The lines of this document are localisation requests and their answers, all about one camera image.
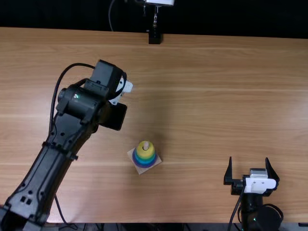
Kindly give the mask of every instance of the cable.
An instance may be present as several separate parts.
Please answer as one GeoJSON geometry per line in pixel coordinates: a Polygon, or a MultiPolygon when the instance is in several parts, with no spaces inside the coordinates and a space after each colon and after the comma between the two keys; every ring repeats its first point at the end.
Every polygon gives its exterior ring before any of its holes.
{"type": "Polygon", "coordinates": [[[236,227],[238,231],[241,231],[240,228],[237,226],[237,224],[233,223],[233,225],[236,227]]]}
{"type": "Polygon", "coordinates": [[[242,210],[242,205],[240,205],[239,209],[237,210],[237,219],[239,220],[240,223],[242,223],[241,219],[240,219],[240,212],[242,210]]]}
{"type": "MultiPolygon", "coordinates": [[[[58,81],[56,83],[56,86],[54,87],[54,92],[53,92],[53,96],[52,96],[52,100],[51,100],[51,109],[50,109],[50,118],[49,118],[49,131],[48,131],[48,134],[51,133],[52,131],[52,128],[53,128],[53,114],[54,114],[54,106],[55,106],[55,103],[56,103],[56,98],[57,98],[57,93],[58,93],[58,89],[59,89],[59,86],[60,86],[60,83],[64,77],[64,75],[68,72],[69,69],[71,69],[72,67],[74,66],[85,66],[85,67],[89,67],[89,68],[92,68],[94,69],[95,67],[92,66],[92,65],[89,65],[89,64],[83,64],[83,63],[75,63],[75,64],[71,64],[69,65],[66,69],[64,69],[64,71],[60,74],[59,78],[58,78],[58,81]]],[[[127,80],[127,75],[125,72],[122,73],[122,76],[123,76],[123,80],[124,80],[124,84],[123,84],[123,87],[118,90],[116,93],[115,93],[115,97],[117,97],[118,95],[121,94],[121,92],[123,91],[124,87],[125,87],[125,84],[126,84],[126,80],[127,80]]],[[[81,86],[83,85],[85,82],[87,81],[87,78],[84,78],[82,80],[80,80],[79,82],[76,83],[76,85],[78,86],[81,86]]],[[[58,201],[58,198],[57,198],[57,195],[54,196],[54,199],[56,201],[56,204],[57,204],[57,208],[59,210],[59,213],[60,213],[60,216],[61,216],[61,219],[63,221],[63,223],[65,225],[67,225],[67,227],[70,227],[74,230],[77,230],[78,227],[76,224],[70,224],[70,223],[67,223],[66,220],[64,219],[64,216],[62,214],[62,211],[61,211],[61,207],[60,207],[60,204],[59,204],[59,201],[58,201]]]]}
{"type": "Polygon", "coordinates": [[[53,92],[53,96],[52,96],[52,101],[51,101],[51,109],[50,109],[50,117],[49,117],[49,134],[51,133],[52,130],[52,126],[53,126],[53,114],[54,114],[54,105],[56,103],[56,97],[57,97],[57,93],[58,93],[58,89],[61,83],[61,80],[63,79],[64,75],[67,73],[67,71],[69,69],[71,69],[74,66],[85,66],[85,67],[89,67],[94,69],[95,67],[89,64],[83,64],[83,63],[75,63],[75,64],[71,64],[69,65],[66,69],[64,69],[64,71],[60,74],[60,77],[58,78],[58,81],[56,83],[56,86],[54,87],[54,92],[53,92]]]}
{"type": "Polygon", "coordinates": [[[188,231],[192,231],[191,228],[189,227],[189,225],[187,223],[185,223],[186,228],[188,229],[188,231]]]}
{"type": "Polygon", "coordinates": [[[232,221],[233,221],[234,215],[235,215],[235,213],[236,213],[236,211],[237,211],[237,208],[238,208],[238,206],[239,206],[239,204],[240,204],[240,202],[241,202],[241,200],[242,200],[242,197],[243,197],[243,194],[244,194],[244,190],[245,190],[245,187],[243,187],[243,189],[242,189],[242,191],[241,191],[241,194],[240,194],[240,196],[239,196],[239,199],[237,200],[237,203],[236,203],[236,205],[235,205],[235,207],[234,207],[234,210],[233,210],[232,215],[231,215],[231,217],[230,217],[230,221],[229,221],[229,224],[228,224],[228,229],[227,229],[227,231],[230,231],[230,230],[231,230],[232,221]]]}
{"type": "Polygon", "coordinates": [[[67,223],[66,220],[64,219],[63,214],[62,214],[62,210],[61,210],[61,208],[60,208],[60,204],[59,204],[57,195],[54,196],[54,200],[56,201],[57,208],[58,208],[59,213],[60,213],[60,217],[61,217],[63,223],[66,225],[66,226],[63,226],[63,227],[61,227],[61,228],[59,228],[59,229],[63,229],[63,228],[66,228],[66,227],[70,227],[71,229],[77,230],[78,227],[77,227],[76,224],[67,223]]]}
{"type": "Polygon", "coordinates": [[[114,4],[115,1],[116,0],[111,0],[111,3],[109,5],[109,9],[108,9],[108,20],[109,20],[109,26],[110,26],[111,31],[114,31],[114,30],[113,30],[112,25],[111,25],[111,16],[110,16],[110,14],[111,14],[112,5],[114,4]]]}
{"type": "MultiPolygon", "coordinates": [[[[63,79],[64,75],[67,73],[67,71],[69,69],[71,69],[72,67],[74,66],[85,66],[85,67],[89,67],[89,68],[92,68],[94,69],[95,67],[92,66],[92,65],[89,65],[89,64],[83,64],[83,63],[75,63],[75,64],[71,64],[69,65],[66,69],[64,69],[64,71],[60,74],[59,78],[58,78],[58,81],[56,83],[56,86],[54,87],[54,92],[53,92],[53,96],[52,96],[52,100],[51,100],[51,109],[50,109],[50,117],[49,117],[49,131],[48,131],[48,134],[51,133],[52,131],[52,127],[53,127],[53,114],[54,114],[54,105],[56,103],[56,97],[57,97],[57,93],[58,93],[58,89],[59,89],[59,86],[60,86],[60,83],[61,83],[61,80],[63,79]]],[[[70,227],[74,230],[77,230],[78,227],[76,224],[69,224],[66,222],[66,220],[64,219],[64,216],[62,214],[62,211],[61,211],[61,207],[60,207],[60,204],[59,204],[59,201],[58,201],[58,197],[57,195],[54,196],[54,199],[56,201],[56,204],[57,204],[57,208],[59,210],[59,213],[60,213],[60,216],[61,216],[61,219],[63,221],[63,223],[65,225],[67,225],[67,227],[70,227]]]]}
{"type": "Polygon", "coordinates": [[[104,231],[104,225],[105,225],[105,224],[101,224],[101,226],[102,226],[101,228],[98,226],[97,223],[95,223],[95,225],[96,225],[98,231],[104,231]]]}

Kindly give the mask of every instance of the wood grain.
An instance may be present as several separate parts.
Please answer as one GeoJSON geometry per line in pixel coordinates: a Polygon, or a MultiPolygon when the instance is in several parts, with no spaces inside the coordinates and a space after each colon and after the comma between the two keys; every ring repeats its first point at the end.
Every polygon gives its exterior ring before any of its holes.
{"type": "MultiPolygon", "coordinates": [[[[237,197],[222,184],[264,167],[281,178],[266,202],[287,222],[308,217],[308,40],[0,28],[0,202],[47,136],[62,70],[116,64],[134,84],[120,132],[87,141],[58,197],[70,222],[228,222],[237,197]],[[149,139],[163,163],[139,176],[127,151],[149,139]]],[[[89,77],[67,73],[62,87],[89,77]]],[[[55,206],[49,222],[61,222],[55,206]]]]}

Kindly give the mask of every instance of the colorful ring tower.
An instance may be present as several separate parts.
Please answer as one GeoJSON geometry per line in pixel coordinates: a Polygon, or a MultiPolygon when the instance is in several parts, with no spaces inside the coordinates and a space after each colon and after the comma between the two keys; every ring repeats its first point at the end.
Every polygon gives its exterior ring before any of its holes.
{"type": "Polygon", "coordinates": [[[154,146],[149,141],[142,141],[133,152],[135,165],[142,168],[151,167],[157,160],[154,146]]]}

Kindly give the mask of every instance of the black background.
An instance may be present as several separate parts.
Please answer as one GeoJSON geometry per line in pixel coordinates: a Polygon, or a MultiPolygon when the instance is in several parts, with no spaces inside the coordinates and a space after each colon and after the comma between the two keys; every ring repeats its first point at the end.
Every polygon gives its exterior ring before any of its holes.
{"type": "MultiPolygon", "coordinates": [[[[111,0],[0,0],[0,26],[109,31],[111,0]]],[[[153,7],[143,17],[134,0],[115,0],[115,31],[145,32],[153,7]]],[[[308,38],[308,0],[175,0],[159,12],[163,33],[308,38]]]]}

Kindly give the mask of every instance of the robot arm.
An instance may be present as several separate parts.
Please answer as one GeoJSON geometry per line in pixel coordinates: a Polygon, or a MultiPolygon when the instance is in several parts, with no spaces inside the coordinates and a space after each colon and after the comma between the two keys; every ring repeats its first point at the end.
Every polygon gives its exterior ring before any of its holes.
{"type": "Polygon", "coordinates": [[[0,209],[0,231],[42,230],[55,193],[71,163],[77,160],[81,146],[99,125],[121,129],[127,107],[117,101],[123,89],[130,92],[131,88],[121,69],[100,60],[90,79],[60,92],[58,112],[42,149],[24,180],[0,209]]]}
{"type": "Polygon", "coordinates": [[[241,205],[238,209],[238,218],[242,212],[243,231],[278,230],[283,220],[283,213],[275,205],[264,205],[263,196],[270,196],[277,189],[279,181],[280,179],[268,158],[265,159],[265,168],[251,168],[250,175],[243,175],[243,179],[233,179],[232,158],[230,157],[224,176],[224,184],[231,185],[231,195],[240,196],[241,205]]]}

